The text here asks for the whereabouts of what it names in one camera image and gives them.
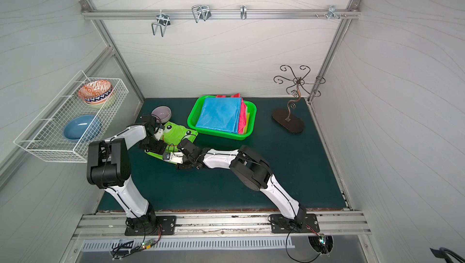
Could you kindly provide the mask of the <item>yellow raincoat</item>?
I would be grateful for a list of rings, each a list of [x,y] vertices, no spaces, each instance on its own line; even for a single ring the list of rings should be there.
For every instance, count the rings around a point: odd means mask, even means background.
[[[250,120],[250,112],[249,112],[249,109],[247,109],[247,115],[246,115],[246,124],[245,124],[245,127],[243,129],[243,134],[245,135],[248,131],[248,125],[249,125],[249,120]]]

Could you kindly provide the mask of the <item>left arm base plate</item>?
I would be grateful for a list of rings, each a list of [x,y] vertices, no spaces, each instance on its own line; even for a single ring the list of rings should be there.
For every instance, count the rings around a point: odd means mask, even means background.
[[[177,216],[127,218],[125,236],[173,235]]]

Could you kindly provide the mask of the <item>blue raincoat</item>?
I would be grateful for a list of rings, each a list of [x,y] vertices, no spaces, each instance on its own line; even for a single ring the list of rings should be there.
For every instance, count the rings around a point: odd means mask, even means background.
[[[208,97],[203,102],[196,126],[212,131],[237,134],[241,109],[241,98]]]

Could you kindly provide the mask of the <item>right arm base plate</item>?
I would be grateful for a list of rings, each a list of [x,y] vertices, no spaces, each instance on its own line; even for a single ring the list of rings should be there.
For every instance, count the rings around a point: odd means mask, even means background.
[[[302,225],[298,225],[294,221],[283,217],[281,214],[272,214],[267,217],[271,224],[271,231],[274,234],[285,233],[319,233],[320,226],[317,217],[313,213],[307,213],[304,217]]]

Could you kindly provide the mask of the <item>green frog raincoat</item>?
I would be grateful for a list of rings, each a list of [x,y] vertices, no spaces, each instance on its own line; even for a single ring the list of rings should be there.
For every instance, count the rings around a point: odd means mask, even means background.
[[[180,152],[180,150],[178,149],[178,144],[181,141],[187,139],[193,143],[198,136],[197,131],[188,129],[184,126],[180,126],[172,122],[167,122],[163,126],[164,126],[164,132],[163,132],[163,137],[161,140],[167,143],[167,149],[165,150],[165,152]],[[154,129],[155,128],[148,130],[149,138],[154,138],[153,137]],[[150,152],[145,152],[145,153],[151,157],[162,160],[163,154],[152,154]]]

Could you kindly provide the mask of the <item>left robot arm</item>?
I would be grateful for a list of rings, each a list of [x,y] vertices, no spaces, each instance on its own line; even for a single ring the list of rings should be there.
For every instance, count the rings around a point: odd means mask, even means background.
[[[152,205],[138,191],[132,180],[128,150],[138,144],[144,149],[156,146],[156,134],[163,130],[160,118],[143,115],[142,122],[127,126],[122,132],[88,146],[87,181],[109,193],[123,208],[127,227],[137,233],[153,233],[157,219]]]

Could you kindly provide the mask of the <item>pink bunny raincoat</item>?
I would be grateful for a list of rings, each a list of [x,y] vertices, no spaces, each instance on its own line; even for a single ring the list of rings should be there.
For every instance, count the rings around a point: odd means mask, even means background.
[[[237,134],[242,135],[244,133],[244,128],[247,124],[247,106],[241,96],[240,93],[232,95],[231,98],[240,98],[241,99],[241,106],[240,106],[240,114],[238,120],[238,130]]]

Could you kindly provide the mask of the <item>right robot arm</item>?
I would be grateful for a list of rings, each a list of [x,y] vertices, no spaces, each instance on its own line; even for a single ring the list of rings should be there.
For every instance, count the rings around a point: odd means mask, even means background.
[[[202,149],[184,139],[178,150],[182,154],[179,166],[230,170],[246,187],[265,194],[291,226],[303,227],[306,208],[280,185],[269,163],[248,146],[236,150]]]

